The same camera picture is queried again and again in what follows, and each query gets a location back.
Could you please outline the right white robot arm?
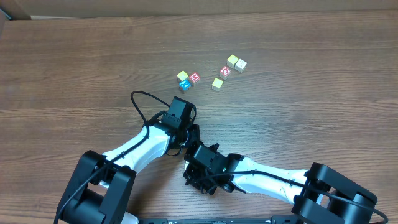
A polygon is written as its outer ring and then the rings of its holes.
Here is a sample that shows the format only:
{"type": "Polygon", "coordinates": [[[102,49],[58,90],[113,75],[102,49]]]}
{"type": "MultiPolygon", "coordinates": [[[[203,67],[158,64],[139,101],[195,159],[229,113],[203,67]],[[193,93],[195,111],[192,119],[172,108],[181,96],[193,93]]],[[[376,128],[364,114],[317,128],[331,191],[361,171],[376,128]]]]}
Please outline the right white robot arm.
{"type": "Polygon", "coordinates": [[[375,212],[373,193],[324,164],[284,170],[240,154],[224,156],[217,148],[195,142],[184,157],[186,183],[204,194],[223,189],[268,195],[291,204],[302,223],[369,223],[375,212]]]}

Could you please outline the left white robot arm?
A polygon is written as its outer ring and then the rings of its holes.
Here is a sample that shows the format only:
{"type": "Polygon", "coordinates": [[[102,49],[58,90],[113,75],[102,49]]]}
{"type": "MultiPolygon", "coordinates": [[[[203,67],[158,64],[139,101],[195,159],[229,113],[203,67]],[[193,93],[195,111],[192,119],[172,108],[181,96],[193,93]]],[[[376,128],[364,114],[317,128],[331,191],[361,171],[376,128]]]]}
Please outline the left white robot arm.
{"type": "Polygon", "coordinates": [[[196,124],[174,131],[156,123],[117,149],[104,154],[86,151],[61,197],[54,222],[137,223],[126,211],[137,173],[168,150],[191,146],[199,137],[196,124]]]}

